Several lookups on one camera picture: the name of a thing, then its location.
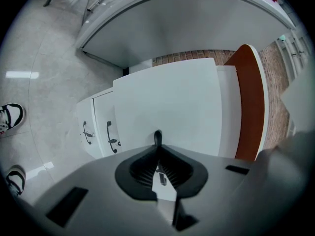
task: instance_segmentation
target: brown wood edge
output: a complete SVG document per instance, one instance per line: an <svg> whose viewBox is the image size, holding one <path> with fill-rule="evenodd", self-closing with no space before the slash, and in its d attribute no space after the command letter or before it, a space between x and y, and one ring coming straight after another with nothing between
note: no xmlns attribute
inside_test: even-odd
<svg viewBox="0 0 315 236"><path fill-rule="evenodd" d="M259 66L249 45L242 45L224 65L235 66L241 93L241 132L235 158L254 161L261 142L265 115Z"/></svg>

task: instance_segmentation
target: floor tile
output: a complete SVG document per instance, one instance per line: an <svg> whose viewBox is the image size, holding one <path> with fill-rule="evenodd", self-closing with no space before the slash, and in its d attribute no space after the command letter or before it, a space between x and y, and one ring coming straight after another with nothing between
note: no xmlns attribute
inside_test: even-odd
<svg viewBox="0 0 315 236"><path fill-rule="evenodd" d="M110 88L122 71L39 54L33 72L39 77L30 82L31 130L43 162L55 165L48 171L58 181L92 160L81 147L76 104Z"/></svg>
<svg viewBox="0 0 315 236"><path fill-rule="evenodd" d="M1 138L0 158L3 173L16 164L24 168L27 180L21 198L31 205L54 184L37 153L31 132Z"/></svg>
<svg viewBox="0 0 315 236"><path fill-rule="evenodd" d="M29 0L20 11L19 16L21 19L38 19L51 25L73 0L53 0L49 6L43 7L46 1L47 0Z"/></svg>
<svg viewBox="0 0 315 236"><path fill-rule="evenodd" d="M111 85L113 80L123 75L123 70L121 68L93 59L84 54L82 50L75 48L73 45L62 55L62 59L82 64L82 66L86 67L97 76L104 78L105 81L109 82Z"/></svg>
<svg viewBox="0 0 315 236"><path fill-rule="evenodd" d="M0 69L32 70L38 48L48 27L39 20L14 24L7 33L0 52Z"/></svg>
<svg viewBox="0 0 315 236"><path fill-rule="evenodd" d="M0 138L24 133L31 130L28 115L30 76L30 71L21 71L20 69L17 71L0 71L0 105L2 106L8 103L18 103L21 104L25 109L23 122L19 126L0 135Z"/></svg>
<svg viewBox="0 0 315 236"><path fill-rule="evenodd" d="M82 17L63 12L48 29L39 53L61 57L76 41Z"/></svg>

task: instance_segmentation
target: white cabinet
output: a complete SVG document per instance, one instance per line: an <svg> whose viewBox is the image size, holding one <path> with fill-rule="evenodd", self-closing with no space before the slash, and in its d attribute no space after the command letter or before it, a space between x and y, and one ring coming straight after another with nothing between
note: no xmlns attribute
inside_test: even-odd
<svg viewBox="0 0 315 236"><path fill-rule="evenodd" d="M102 158L95 129L93 100L85 99L77 104L77 116L80 127L81 144L93 158Z"/></svg>
<svg viewBox="0 0 315 236"><path fill-rule="evenodd" d="M114 96L114 92L109 92L93 99L96 128L104 157L122 151L116 125Z"/></svg>

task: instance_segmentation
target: shoe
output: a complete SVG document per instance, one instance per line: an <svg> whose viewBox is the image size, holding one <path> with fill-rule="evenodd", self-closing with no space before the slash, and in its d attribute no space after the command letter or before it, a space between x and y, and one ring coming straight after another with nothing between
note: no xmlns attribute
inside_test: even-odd
<svg viewBox="0 0 315 236"><path fill-rule="evenodd" d="M10 103L0 107L0 135L16 127L24 119L24 109L20 104Z"/></svg>
<svg viewBox="0 0 315 236"><path fill-rule="evenodd" d="M23 168L19 165L14 165L10 168L5 180L9 186L13 196L21 195L25 186L26 174Z"/></svg>

